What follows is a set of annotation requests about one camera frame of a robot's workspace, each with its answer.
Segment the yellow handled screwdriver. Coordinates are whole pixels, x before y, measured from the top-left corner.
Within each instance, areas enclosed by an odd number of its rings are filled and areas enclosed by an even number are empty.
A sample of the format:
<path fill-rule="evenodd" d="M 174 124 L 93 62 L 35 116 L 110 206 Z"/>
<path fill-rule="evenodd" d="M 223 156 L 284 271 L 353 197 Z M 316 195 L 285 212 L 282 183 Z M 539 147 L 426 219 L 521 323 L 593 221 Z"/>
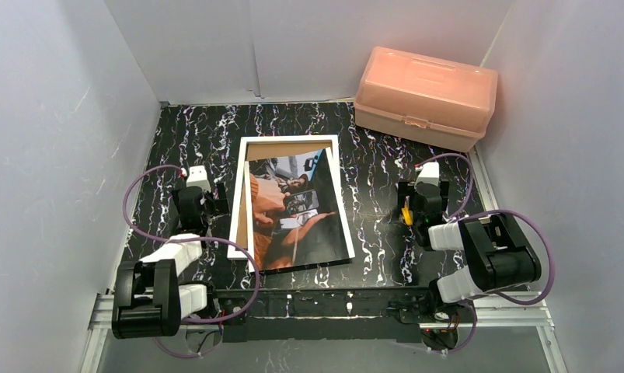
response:
<path fill-rule="evenodd" d="M 409 202 L 406 201 L 401 208 L 401 216 L 405 225 L 411 226 L 413 224 L 413 215 L 410 212 Z"/>

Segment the white wooden photo frame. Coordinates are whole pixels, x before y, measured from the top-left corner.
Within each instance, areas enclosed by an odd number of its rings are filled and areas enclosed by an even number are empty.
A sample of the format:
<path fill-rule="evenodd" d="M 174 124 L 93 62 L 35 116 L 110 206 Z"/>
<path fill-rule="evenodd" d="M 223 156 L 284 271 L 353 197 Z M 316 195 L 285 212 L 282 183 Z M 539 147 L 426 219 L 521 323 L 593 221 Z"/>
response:
<path fill-rule="evenodd" d="M 241 138 L 230 240 L 263 267 L 353 259 L 339 161 L 335 134 Z"/>

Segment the printed colour photo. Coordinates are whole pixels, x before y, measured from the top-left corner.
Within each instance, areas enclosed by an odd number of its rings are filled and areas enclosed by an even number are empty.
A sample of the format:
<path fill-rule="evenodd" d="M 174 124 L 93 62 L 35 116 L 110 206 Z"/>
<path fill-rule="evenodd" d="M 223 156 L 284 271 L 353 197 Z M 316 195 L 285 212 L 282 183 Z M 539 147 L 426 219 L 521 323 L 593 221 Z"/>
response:
<path fill-rule="evenodd" d="M 331 148 L 245 163 L 247 248 L 259 271 L 355 256 Z"/>

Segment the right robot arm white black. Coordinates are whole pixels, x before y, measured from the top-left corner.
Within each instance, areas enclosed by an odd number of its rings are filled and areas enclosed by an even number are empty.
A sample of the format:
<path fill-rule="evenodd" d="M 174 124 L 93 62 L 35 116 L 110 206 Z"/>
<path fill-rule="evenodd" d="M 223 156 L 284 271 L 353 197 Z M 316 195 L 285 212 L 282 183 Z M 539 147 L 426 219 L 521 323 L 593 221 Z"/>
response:
<path fill-rule="evenodd" d="M 529 284 L 542 275 L 542 265 L 511 213 L 445 221 L 448 182 L 400 181 L 397 207 L 426 251 L 459 251 L 463 267 L 429 284 L 428 305 L 455 304 L 489 291 Z"/>

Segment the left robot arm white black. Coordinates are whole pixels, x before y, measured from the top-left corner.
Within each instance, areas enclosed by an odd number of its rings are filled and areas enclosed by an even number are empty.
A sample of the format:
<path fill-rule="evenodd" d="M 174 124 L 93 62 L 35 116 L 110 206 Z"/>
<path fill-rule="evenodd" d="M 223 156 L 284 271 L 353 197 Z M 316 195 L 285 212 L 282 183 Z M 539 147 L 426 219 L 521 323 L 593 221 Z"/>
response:
<path fill-rule="evenodd" d="M 218 311 L 214 287 L 203 281 L 181 284 L 179 276 L 202 257 L 211 219 L 228 212 L 225 186 L 218 197 L 200 186 L 172 192 L 176 208 L 171 234 L 153 254 L 124 261 L 117 269 L 111 329 L 117 339 L 173 336 L 182 321 L 209 308 Z"/>

